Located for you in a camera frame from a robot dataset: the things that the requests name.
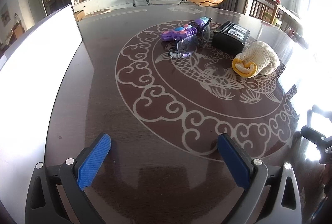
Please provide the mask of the cream knitted glove roll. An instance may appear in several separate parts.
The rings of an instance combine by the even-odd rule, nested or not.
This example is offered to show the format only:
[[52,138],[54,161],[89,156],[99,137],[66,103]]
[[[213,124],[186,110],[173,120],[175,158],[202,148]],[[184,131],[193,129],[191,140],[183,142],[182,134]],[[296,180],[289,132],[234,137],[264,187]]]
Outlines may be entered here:
[[233,70],[244,78],[270,75],[279,67],[277,53],[265,42],[253,42],[244,52],[237,54],[232,61]]

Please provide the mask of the black rectangular box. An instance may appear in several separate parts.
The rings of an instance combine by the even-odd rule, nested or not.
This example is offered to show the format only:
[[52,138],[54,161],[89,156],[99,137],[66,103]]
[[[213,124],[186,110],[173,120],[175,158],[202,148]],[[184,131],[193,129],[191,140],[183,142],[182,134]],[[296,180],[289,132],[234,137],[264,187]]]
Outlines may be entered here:
[[212,46],[231,56],[236,56],[244,49],[250,31],[236,23],[227,21],[216,29]]

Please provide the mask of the clear safety glasses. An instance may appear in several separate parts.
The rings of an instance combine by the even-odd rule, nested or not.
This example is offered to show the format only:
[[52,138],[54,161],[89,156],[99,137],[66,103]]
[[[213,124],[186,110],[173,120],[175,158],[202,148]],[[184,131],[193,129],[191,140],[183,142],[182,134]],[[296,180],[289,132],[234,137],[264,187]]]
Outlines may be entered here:
[[181,41],[175,42],[175,47],[168,54],[172,59],[183,59],[189,57],[199,46],[204,45],[209,40],[209,25],[200,33]]

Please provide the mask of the purple toy wand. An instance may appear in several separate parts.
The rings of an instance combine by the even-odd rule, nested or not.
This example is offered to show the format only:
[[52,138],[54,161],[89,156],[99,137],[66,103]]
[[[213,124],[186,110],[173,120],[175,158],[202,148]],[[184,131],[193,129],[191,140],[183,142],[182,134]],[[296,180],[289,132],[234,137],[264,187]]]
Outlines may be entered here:
[[201,17],[184,26],[163,32],[161,34],[161,40],[178,42],[190,36],[200,34],[211,21],[211,18]]

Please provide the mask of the white storage bin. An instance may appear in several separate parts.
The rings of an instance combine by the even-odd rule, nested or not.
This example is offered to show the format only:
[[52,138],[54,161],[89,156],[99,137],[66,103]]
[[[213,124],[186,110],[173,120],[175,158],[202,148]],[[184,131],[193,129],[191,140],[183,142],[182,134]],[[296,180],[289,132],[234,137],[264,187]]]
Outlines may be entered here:
[[1,59],[1,202],[16,223],[24,223],[56,96],[81,42],[67,5],[31,28]]

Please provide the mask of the wooden dining chair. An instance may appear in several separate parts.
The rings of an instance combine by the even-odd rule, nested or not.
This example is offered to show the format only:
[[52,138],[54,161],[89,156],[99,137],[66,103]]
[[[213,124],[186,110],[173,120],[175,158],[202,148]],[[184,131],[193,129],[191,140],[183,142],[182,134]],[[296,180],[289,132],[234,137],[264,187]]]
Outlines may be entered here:
[[243,14],[281,27],[281,12],[279,0],[245,0]]

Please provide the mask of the cardboard box on floor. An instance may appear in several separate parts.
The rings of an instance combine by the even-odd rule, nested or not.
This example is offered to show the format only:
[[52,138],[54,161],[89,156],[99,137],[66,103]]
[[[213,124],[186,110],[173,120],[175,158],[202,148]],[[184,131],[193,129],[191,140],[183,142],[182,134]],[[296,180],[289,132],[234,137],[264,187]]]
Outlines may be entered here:
[[75,18],[76,22],[81,21],[84,17],[85,17],[84,10],[79,10],[79,11],[74,12],[74,18]]

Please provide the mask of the framed wall painting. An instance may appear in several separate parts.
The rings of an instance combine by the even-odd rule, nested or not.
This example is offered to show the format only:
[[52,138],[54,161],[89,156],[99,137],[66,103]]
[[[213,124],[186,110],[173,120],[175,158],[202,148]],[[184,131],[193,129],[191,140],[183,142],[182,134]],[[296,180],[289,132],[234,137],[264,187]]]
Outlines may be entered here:
[[7,26],[9,21],[11,21],[9,9],[6,3],[1,8],[1,21],[4,27]]

